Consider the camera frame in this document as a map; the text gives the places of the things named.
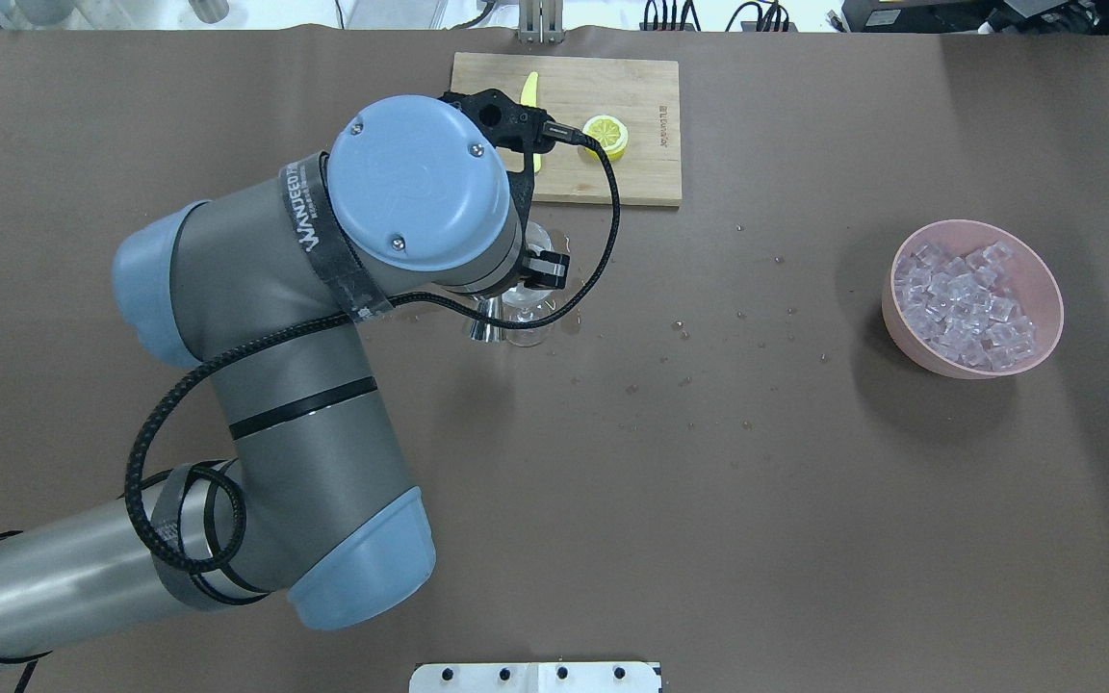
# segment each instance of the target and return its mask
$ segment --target bowl rim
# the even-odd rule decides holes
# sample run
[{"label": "bowl rim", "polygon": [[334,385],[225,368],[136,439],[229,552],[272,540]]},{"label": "bowl rim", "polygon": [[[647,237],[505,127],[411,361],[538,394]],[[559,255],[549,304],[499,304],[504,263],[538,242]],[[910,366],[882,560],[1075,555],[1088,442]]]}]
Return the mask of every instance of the bowl rim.
[{"label": "bowl rim", "polygon": [[[960,364],[958,364],[956,361],[950,361],[950,360],[947,360],[946,358],[944,358],[944,356],[942,356],[940,354],[938,354],[937,350],[934,350],[934,349],[932,349],[932,347],[927,346],[927,340],[918,338],[918,335],[915,334],[915,328],[909,327],[908,322],[906,322],[906,313],[905,313],[905,310],[902,310],[902,305],[897,303],[897,289],[896,289],[896,286],[894,285],[894,283],[896,282],[896,277],[897,277],[897,259],[901,259],[903,255],[907,254],[907,252],[906,252],[907,246],[909,245],[909,243],[913,240],[915,240],[916,236],[918,236],[918,234],[924,233],[928,228],[937,227],[937,225],[947,224],[947,223],[964,223],[964,224],[980,225],[981,227],[986,227],[986,228],[990,228],[990,230],[999,232],[1000,236],[1003,236],[1005,241],[1016,242],[1017,245],[1021,246],[1021,248],[1025,248],[1026,251],[1029,251],[1029,254],[1032,255],[1035,262],[1038,263],[1038,266],[1042,267],[1042,272],[1047,273],[1047,277],[1050,277],[1051,288],[1055,288],[1055,299],[1059,304],[1059,308],[1060,308],[1060,320],[1059,320],[1059,325],[1056,326],[1055,338],[1052,338],[1052,340],[1051,340],[1051,346],[1041,356],[1039,356],[1039,358],[1030,359],[1028,364],[1022,365],[1022,367],[1020,367],[1020,368],[1009,368],[1009,369],[1005,369],[1005,371],[985,371],[985,369],[980,369],[980,368],[965,367],[965,365],[960,365]],[[1004,231],[1003,228],[999,228],[998,225],[991,225],[989,223],[980,223],[980,221],[975,221],[975,220],[940,220],[940,221],[937,221],[937,223],[925,224],[918,231],[910,233],[909,236],[906,237],[906,241],[902,242],[901,246],[898,246],[897,254],[893,256],[893,264],[889,265],[889,267],[888,267],[888,283],[887,283],[887,285],[888,285],[888,289],[887,289],[888,294],[891,295],[891,297],[893,297],[893,305],[897,309],[896,310],[897,312],[897,317],[901,318],[901,324],[902,325],[906,325],[906,329],[909,330],[910,334],[915,335],[915,337],[918,339],[918,343],[922,344],[922,346],[925,347],[925,350],[927,350],[929,353],[929,355],[934,356],[934,358],[936,358],[936,359],[939,359],[940,363],[949,365],[949,367],[952,367],[952,368],[959,369],[959,371],[971,373],[971,374],[981,375],[981,376],[986,376],[986,377],[1004,377],[1004,376],[1008,376],[1008,375],[1021,374],[1021,373],[1028,371],[1028,369],[1034,368],[1034,367],[1036,367],[1036,365],[1039,365],[1044,360],[1046,360],[1047,357],[1050,356],[1052,351],[1055,351],[1056,347],[1058,347],[1060,345],[1060,337],[1064,337],[1064,324],[1065,324],[1065,322],[1067,319],[1067,316],[1065,315],[1065,312],[1064,312],[1064,294],[1060,291],[1060,283],[1058,281],[1056,281],[1055,274],[1051,272],[1051,267],[1048,267],[1047,263],[1044,262],[1042,256],[1039,255],[1038,253],[1036,253],[1036,251],[1034,248],[1030,248],[1030,246],[1028,244],[1026,244],[1025,241],[1021,241],[1020,237],[1013,236],[1011,233],[1009,233],[1007,231]]]}]

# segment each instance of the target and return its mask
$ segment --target brown tabletop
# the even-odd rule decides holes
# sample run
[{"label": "brown tabletop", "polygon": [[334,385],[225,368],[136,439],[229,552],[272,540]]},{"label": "brown tabletop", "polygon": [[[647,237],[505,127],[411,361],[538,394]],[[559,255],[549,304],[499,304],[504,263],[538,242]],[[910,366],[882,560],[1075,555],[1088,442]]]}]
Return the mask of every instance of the brown tabletop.
[{"label": "brown tabletop", "polygon": [[[456,51],[529,49],[0,32],[0,530],[118,496],[180,375],[115,313],[119,242],[369,102],[436,95]],[[52,654],[30,690],[383,692],[417,662],[558,658],[660,661],[670,692],[1109,690],[1109,39],[584,30],[537,51],[681,63],[683,204],[625,210],[580,328],[533,349],[426,308],[362,329],[430,582],[332,634],[282,595],[154,623]],[[897,245],[960,216],[1059,279],[1064,340],[1028,374],[947,380],[885,334]],[[533,218],[582,275],[609,211]],[[203,390],[153,465],[228,451]]]}]

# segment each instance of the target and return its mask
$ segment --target bowl of ice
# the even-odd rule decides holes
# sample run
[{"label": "bowl of ice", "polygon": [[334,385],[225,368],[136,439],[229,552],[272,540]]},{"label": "bowl of ice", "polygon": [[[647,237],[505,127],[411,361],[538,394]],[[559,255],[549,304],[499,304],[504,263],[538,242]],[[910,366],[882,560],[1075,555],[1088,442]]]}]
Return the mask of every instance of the bowl of ice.
[{"label": "bowl of ice", "polygon": [[965,380],[1042,363],[1064,330],[1064,298],[1047,263],[986,223],[924,225],[893,259],[884,324],[906,356]]}]

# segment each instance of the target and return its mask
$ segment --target pink bowl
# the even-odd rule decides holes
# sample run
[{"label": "pink bowl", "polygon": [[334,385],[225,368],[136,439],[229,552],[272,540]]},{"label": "pink bowl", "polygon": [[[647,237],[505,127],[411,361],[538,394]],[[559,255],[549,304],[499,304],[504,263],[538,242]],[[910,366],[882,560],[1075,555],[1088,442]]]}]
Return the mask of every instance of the pink bowl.
[{"label": "pink bowl", "polygon": [[[963,367],[963,365],[949,361],[944,356],[933,351],[927,343],[915,335],[915,330],[910,329],[902,310],[897,308],[894,276],[897,272],[897,258],[910,254],[913,249],[918,248],[923,242],[927,241],[943,245],[954,255],[973,253],[973,251],[991,245],[997,241],[1004,241],[1011,246],[1013,258],[1008,259],[1008,271],[1011,275],[1013,294],[1020,302],[1021,310],[1025,310],[1025,314],[1038,327],[1038,334],[1035,335],[1038,350],[1034,353],[1034,356],[1016,368],[1004,371]],[[905,351],[906,356],[932,373],[958,377],[963,380],[986,380],[990,377],[1028,371],[1029,368],[1036,367],[1051,355],[1057,344],[1060,343],[1060,334],[1064,333],[1064,297],[1060,295],[1060,286],[1056,284],[1055,276],[1047,268],[1047,263],[1044,263],[1038,253],[1031,251],[1029,245],[1021,243],[1019,237],[996,228],[994,225],[974,223],[974,221],[968,220],[949,220],[927,224],[907,237],[906,242],[902,243],[901,248],[897,249],[897,255],[893,258],[893,266],[888,267],[881,306],[884,310],[884,325],[888,328],[888,334],[893,335],[893,342],[897,343],[897,347]]]}]

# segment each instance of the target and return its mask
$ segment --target lemon slice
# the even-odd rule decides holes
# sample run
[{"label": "lemon slice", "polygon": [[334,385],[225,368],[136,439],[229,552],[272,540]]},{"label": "lemon slice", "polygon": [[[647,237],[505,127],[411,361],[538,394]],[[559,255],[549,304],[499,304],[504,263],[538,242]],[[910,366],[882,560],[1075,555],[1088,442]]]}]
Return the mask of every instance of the lemon slice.
[{"label": "lemon slice", "polygon": [[619,161],[628,150],[628,126],[613,115],[593,115],[584,123],[584,133],[602,144],[611,162]]}]

